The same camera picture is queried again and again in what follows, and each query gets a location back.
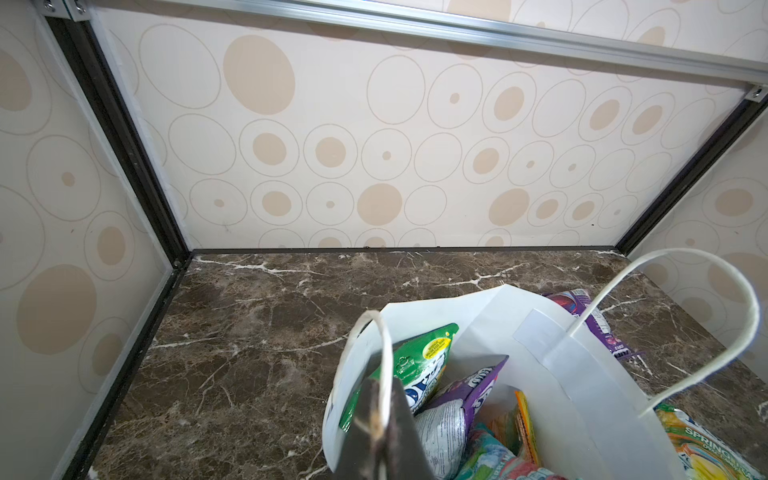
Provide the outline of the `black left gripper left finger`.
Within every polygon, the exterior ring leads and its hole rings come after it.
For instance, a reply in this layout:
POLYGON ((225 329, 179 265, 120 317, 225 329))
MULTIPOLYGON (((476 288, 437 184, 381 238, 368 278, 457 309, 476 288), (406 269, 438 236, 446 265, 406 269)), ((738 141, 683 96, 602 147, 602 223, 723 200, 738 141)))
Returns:
POLYGON ((384 427, 379 409, 379 382, 365 380, 344 439, 335 479, 375 480, 384 472, 384 427))

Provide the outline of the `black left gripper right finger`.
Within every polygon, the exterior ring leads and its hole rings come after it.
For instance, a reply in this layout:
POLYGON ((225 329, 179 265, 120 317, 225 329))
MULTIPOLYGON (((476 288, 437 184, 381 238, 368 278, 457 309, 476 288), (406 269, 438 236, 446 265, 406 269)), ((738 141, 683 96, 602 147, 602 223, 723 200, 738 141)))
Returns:
POLYGON ((392 383, 383 465, 384 479, 434 479, 402 382, 397 378, 394 378, 392 383))

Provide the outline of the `small purple candy bag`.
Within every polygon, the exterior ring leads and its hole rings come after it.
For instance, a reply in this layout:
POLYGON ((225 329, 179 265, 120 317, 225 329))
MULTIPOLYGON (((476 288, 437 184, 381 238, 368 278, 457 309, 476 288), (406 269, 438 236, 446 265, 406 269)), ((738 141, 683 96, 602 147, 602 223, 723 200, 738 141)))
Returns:
POLYGON ((497 363, 452 382, 416 415, 416 431, 435 479, 453 479, 457 474, 475 416, 508 359, 498 356, 497 363))

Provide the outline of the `green snack bag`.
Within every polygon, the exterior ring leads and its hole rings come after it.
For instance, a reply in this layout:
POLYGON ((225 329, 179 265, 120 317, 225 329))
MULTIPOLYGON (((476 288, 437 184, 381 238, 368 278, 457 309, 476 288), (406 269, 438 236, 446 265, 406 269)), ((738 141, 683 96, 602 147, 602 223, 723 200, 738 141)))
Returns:
MULTIPOLYGON (((392 340, 393 376, 400 380, 407 405, 415 413, 436 391, 460 326, 447 323, 418 333, 401 321, 383 321, 392 340)), ((382 345, 378 325, 372 321, 351 337, 339 361, 326 408, 324 429, 332 434, 349 430, 360 396, 360 380, 381 376, 378 366, 366 371, 373 348, 382 345)))

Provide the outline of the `white paper bag colourful print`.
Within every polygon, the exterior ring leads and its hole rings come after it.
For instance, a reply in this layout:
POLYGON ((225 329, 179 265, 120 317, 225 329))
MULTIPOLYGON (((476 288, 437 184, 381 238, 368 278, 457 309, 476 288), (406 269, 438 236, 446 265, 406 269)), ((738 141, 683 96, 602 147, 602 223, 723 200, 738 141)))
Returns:
POLYGON ((680 479, 683 465, 655 414, 665 398, 703 381, 753 341, 760 306, 746 277, 722 258, 714 264, 746 302, 742 333, 708 364, 648 396, 574 317, 540 295, 503 285, 455 298, 394 303, 383 310, 390 337, 402 341, 446 323, 459 327, 451 365, 463 371, 481 359, 507 355, 499 377, 532 402, 534 430, 545 463, 583 479, 680 479))

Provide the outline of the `purple berries candy bag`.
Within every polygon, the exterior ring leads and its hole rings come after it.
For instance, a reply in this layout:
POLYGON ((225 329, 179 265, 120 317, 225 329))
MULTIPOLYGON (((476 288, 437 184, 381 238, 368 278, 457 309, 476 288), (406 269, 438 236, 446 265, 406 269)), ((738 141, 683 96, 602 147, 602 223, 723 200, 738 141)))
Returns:
MULTIPOLYGON (((560 305, 574 318, 578 318, 592 303, 590 295, 584 289, 552 293, 546 295, 546 298, 560 305)), ((605 316, 598 308, 592 311, 585 325, 617 360, 623 361, 636 355, 627 344, 613 334, 605 316)))

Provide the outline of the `yellow green candy bag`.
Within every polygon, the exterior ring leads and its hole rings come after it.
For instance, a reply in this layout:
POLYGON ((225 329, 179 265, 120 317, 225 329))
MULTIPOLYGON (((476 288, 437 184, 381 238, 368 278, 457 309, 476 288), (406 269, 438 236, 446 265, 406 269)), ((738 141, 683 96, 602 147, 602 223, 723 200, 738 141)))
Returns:
POLYGON ((765 476, 689 415, 666 403, 655 407, 687 479, 756 480, 765 476))

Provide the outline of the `teal spring candy bag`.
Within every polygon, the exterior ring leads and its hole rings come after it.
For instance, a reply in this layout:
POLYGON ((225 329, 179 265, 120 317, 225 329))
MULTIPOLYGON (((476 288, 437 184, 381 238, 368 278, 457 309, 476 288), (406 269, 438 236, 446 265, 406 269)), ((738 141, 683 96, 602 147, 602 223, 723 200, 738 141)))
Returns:
POLYGON ((479 423, 469 434, 456 480, 562 479, 562 476, 515 456, 479 423))

